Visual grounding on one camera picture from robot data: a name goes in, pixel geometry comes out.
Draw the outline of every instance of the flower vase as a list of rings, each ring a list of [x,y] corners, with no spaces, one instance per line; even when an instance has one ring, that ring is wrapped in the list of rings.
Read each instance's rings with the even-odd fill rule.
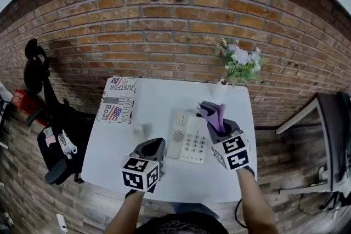
[[[221,103],[228,91],[228,81],[221,79],[218,83],[212,85],[211,97],[215,102]]]

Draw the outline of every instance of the forearm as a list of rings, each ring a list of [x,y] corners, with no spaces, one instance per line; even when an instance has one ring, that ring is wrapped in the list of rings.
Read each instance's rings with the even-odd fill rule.
[[[249,233],[277,233],[274,213],[263,197],[254,176],[246,169],[237,170],[242,211]]]
[[[140,191],[129,195],[114,219],[105,229],[104,234],[135,233],[143,197],[144,192]]]

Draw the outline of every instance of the wooden floor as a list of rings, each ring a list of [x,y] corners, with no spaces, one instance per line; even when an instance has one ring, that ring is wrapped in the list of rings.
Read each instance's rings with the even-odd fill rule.
[[[102,233],[119,210],[124,196],[85,182],[75,184],[70,178],[61,186],[46,184],[45,163],[37,145],[41,126],[27,127],[23,115],[13,112],[5,123],[4,142],[9,150],[0,154],[2,207],[12,216],[13,233],[60,233],[56,213],[61,213],[71,229],[81,233]],[[319,126],[291,129],[282,136],[274,131],[256,131],[258,182],[273,206],[280,233],[329,233],[337,231],[350,217],[350,209],[334,213],[319,212],[327,194],[281,196],[282,187],[305,186],[316,181],[318,168],[326,164],[322,132]],[[246,233],[234,220],[236,202],[209,204],[229,233]],[[169,203],[144,201],[139,224],[173,212]]]

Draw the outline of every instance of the white table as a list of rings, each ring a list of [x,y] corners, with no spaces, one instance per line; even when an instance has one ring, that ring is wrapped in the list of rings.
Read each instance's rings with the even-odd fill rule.
[[[257,174],[256,139],[251,103],[246,87],[228,86],[225,95],[212,98],[215,84],[139,78],[137,107],[133,124],[143,124],[146,139],[168,141],[176,110],[196,111],[203,100],[227,105],[224,118],[235,121],[245,132],[251,147],[251,168]],[[136,147],[131,125],[108,124],[95,120],[82,170],[82,179],[109,190],[124,187],[120,167]],[[204,164],[166,158],[166,174],[154,193],[145,198],[170,202],[219,203],[241,198],[236,172],[228,172],[208,147]]]

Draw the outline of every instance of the white telephone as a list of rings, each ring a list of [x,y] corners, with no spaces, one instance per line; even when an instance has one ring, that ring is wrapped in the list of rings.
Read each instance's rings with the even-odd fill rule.
[[[201,164],[209,141],[206,120],[196,113],[179,111],[168,138],[167,157]]]

